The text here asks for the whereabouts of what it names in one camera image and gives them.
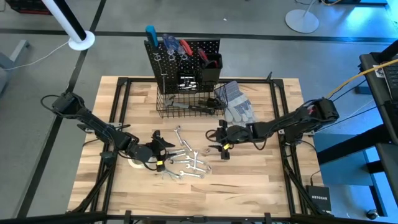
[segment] netgear logo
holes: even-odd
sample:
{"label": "netgear logo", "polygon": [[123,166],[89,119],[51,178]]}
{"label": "netgear logo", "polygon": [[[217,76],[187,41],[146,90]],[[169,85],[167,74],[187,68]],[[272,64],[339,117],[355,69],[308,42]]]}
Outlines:
{"label": "netgear logo", "polygon": [[328,197],[322,197],[322,196],[312,195],[312,199],[328,200]]}

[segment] blue screwdriver handle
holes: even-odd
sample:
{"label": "blue screwdriver handle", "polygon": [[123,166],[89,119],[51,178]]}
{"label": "blue screwdriver handle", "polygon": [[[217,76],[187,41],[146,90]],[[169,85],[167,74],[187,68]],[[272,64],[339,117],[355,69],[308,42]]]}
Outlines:
{"label": "blue screwdriver handle", "polygon": [[159,43],[157,41],[155,27],[152,25],[149,25],[145,28],[145,32],[147,34],[149,45],[152,47],[152,50],[156,54],[159,53],[159,49],[158,49]]}

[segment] yellow cable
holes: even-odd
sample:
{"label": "yellow cable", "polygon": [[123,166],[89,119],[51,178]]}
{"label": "yellow cable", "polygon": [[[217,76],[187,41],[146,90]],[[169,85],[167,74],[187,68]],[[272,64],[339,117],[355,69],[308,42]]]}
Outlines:
{"label": "yellow cable", "polygon": [[338,0],[338,1],[335,1],[335,2],[333,2],[333,3],[326,3],[325,2],[325,0],[322,0],[322,3],[324,4],[324,5],[326,5],[326,6],[332,6],[332,5],[334,5],[334,4],[336,4],[336,3],[339,3],[339,2],[341,2],[342,0]]}
{"label": "yellow cable", "polygon": [[376,66],[376,67],[371,68],[371,69],[368,69],[368,70],[366,70],[366,71],[363,71],[363,72],[361,72],[361,73],[359,73],[359,74],[357,74],[357,75],[351,77],[349,80],[343,82],[343,84],[341,84],[340,86],[338,86],[337,88],[335,88],[333,91],[331,91],[331,92],[328,94],[328,96],[327,96],[326,98],[329,99],[329,97],[331,97],[331,96],[332,96],[334,93],[336,93],[339,89],[341,89],[343,86],[347,85],[349,82],[353,81],[354,79],[356,79],[356,78],[358,78],[358,77],[361,77],[361,76],[363,76],[363,75],[366,75],[366,74],[368,74],[369,72],[373,72],[373,71],[375,71],[375,70],[377,70],[377,69],[379,69],[379,68],[384,68],[384,67],[386,67],[386,66],[392,65],[393,63],[397,63],[397,62],[398,62],[398,59],[395,59],[395,60],[392,60],[392,61],[390,61],[390,62],[384,63],[384,64],[382,64],[382,65]]}

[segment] desk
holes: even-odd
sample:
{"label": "desk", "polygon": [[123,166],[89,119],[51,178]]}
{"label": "desk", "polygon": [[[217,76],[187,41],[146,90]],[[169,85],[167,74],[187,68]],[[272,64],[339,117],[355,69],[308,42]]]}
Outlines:
{"label": "desk", "polygon": [[[102,77],[99,85],[93,113],[104,121],[109,119],[117,80],[118,77]],[[284,79],[284,86],[289,111],[293,111],[303,103],[299,80]],[[239,84],[239,88],[253,104],[258,120],[274,119],[269,85],[245,83]],[[173,129],[181,125],[182,138],[200,152],[198,158],[212,166],[212,173],[204,179],[186,177],[173,181],[166,175],[162,179],[161,174],[154,171],[134,169],[126,159],[119,157],[108,214],[124,215],[126,210],[131,210],[134,215],[264,217],[264,213],[269,212],[272,217],[290,216],[276,134],[267,140],[264,150],[258,151],[252,144],[236,145],[231,150],[231,160],[222,161],[217,151],[205,153],[207,145],[211,144],[205,138],[205,131],[217,128],[218,120],[209,117],[162,119],[155,107],[156,89],[156,82],[132,83],[124,122],[131,127],[124,131],[133,133],[140,143],[145,143],[159,129],[166,141],[178,146]],[[123,96],[119,99],[119,107],[122,100]],[[88,134],[86,141],[94,138],[93,134]],[[313,142],[309,137],[304,140]],[[94,186],[102,149],[103,144],[98,141],[83,148],[69,210]],[[297,157],[303,184],[309,184],[311,174],[319,170],[316,152],[308,144],[300,144]],[[166,162],[166,165],[173,172],[184,169],[183,164],[168,165]],[[314,175],[314,183],[322,185],[320,173]],[[294,185],[292,188],[299,213],[298,193]],[[103,191],[99,197],[101,205],[102,202]]]}
{"label": "desk", "polygon": [[[361,55],[360,60],[361,71],[373,68],[373,65],[379,65],[370,54]],[[381,161],[368,164],[368,171],[371,174],[382,171],[386,172],[392,193],[398,204],[398,179],[396,177],[396,172],[398,171],[398,153],[396,153],[398,152],[398,135],[396,131],[398,117],[387,106],[391,101],[391,97],[385,79],[378,78],[375,72],[371,72],[365,76],[383,124],[318,153],[319,164],[322,165],[375,146]],[[377,210],[383,216],[382,203],[378,202],[378,197],[375,197],[378,194],[375,192],[377,190],[371,188],[371,191],[376,207],[379,207]]]}

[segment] pen holder cup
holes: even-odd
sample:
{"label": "pen holder cup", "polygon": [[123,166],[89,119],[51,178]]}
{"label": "pen holder cup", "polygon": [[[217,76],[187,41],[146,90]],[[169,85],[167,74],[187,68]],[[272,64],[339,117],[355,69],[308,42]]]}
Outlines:
{"label": "pen holder cup", "polygon": [[207,59],[210,63],[206,63],[204,60],[200,59],[200,81],[202,84],[217,84],[220,79],[221,69],[223,68],[223,58],[221,54],[208,54]]}

